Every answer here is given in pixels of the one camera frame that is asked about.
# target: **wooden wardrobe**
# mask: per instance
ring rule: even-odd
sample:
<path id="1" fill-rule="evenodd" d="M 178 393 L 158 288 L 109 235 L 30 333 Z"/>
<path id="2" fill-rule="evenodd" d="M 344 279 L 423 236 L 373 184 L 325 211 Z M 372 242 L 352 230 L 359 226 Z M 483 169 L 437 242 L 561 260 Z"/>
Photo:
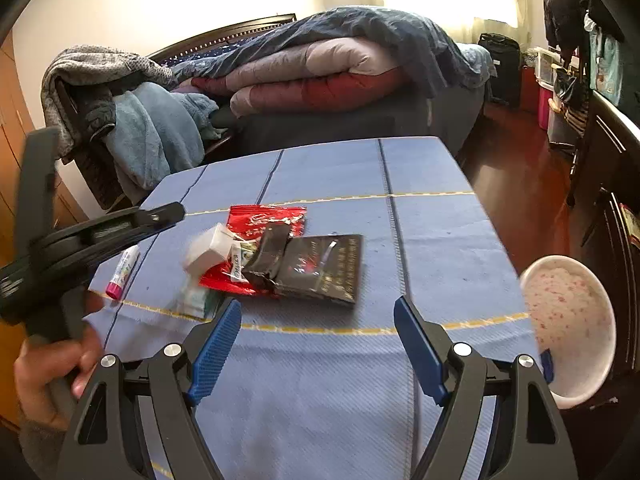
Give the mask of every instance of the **wooden wardrobe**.
<path id="1" fill-rule="evenodd" d="M 0 47 L 0 267 L 14 257 L 15 193 L 25 136 L 34 130 L 15 68 L 12 36 Z M 64 183 L 56 179 L 54 222 L 57 228 L 87 220 Z M 0 419 L 18 425 L 14 360 L 24 339 L 21 326 L 0 321 Z"/>

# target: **plastic bag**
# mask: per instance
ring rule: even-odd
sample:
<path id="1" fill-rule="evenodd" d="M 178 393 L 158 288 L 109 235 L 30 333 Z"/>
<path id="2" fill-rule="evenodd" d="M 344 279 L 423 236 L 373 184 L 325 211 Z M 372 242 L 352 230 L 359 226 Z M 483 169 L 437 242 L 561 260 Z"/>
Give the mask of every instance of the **plastic bag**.
<path id="1" fill-rule="evenodd" d="M 229 209 L 226 227 L 233 232 L 238 243 L 232 248 L 233 261 L 211 267 L 200 279 L 200 285 L 215 290 L 256 296 L 268 290 L 254 288 L 241 275 L 241 268 L 258 248 L 260 237 L 270 222 L 291 225 L 291 236 L 300 236 L 305 229 L 306 207 L 274 207 L 263 205 L 234 205 Z"/>

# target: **red packet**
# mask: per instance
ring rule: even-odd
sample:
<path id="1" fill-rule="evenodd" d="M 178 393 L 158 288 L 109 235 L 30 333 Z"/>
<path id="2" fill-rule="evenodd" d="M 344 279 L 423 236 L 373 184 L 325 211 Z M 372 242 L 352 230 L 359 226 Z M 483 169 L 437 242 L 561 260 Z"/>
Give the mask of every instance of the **red packet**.
<path id="1" fill-rule="evenodd" d="M 226 227 L 238 235 L 243 251 L 256 248 L 260 237 L 269 222 L 286 222 L 291 225 L 291 236 L 300 236 L 305 229 L 306 207 L 274 207 L 263 205 L 233 205 L 229 209 Z M 266 290 L 257 290 L 249 282 L 238 281 L 239 269 L 230 261 L 211 267 L 200 279 L 200 285 L 231 292 L 256 296 L 267 294 Z"/>

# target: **hanging black coat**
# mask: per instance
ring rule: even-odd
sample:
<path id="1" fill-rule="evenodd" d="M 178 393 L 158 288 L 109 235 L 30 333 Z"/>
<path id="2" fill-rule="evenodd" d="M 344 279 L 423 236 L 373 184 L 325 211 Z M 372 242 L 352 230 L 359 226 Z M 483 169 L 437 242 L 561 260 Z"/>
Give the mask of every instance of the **hanging black coat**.
<path id="1" fill-rule="evenodd" d="M 544 0 L 546 40 L 560 50 L 575 50 L 582 41 L 584 11 L 580 0 Z"/>

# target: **table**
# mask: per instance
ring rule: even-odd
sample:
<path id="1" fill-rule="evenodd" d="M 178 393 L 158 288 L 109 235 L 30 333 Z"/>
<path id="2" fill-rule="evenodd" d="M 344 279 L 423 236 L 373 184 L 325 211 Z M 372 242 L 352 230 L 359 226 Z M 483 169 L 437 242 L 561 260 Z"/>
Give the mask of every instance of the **table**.
<path id="1" fill-rule="evenodd" d="M 196 418 L 231 479 L 409 477 L 440 409 L 422 395 L 394 329 L 410 294 L 453 341 L 511 361 L 537 355 L 513 267 L 482 206 L 435 137 L 367 139 L 261 153 L 173 174 L 143 204 L 180 201 L 186 217 L 140 244 L 124 298 L 90 316 L 123 360 L 180 342 L 200 320 L 176 312 L 188 238 L 233 204 L 305 205 L 307 235 L 360 233 L 354 309 L 242 298 L 242 329 Z M 98 269 L 103 292 L 117 258 Z M 465 478 L 476 478 L 494 402 L 485 399 Z M 158 478 L 170 478 L 151 406 L 142 406 Z"/>

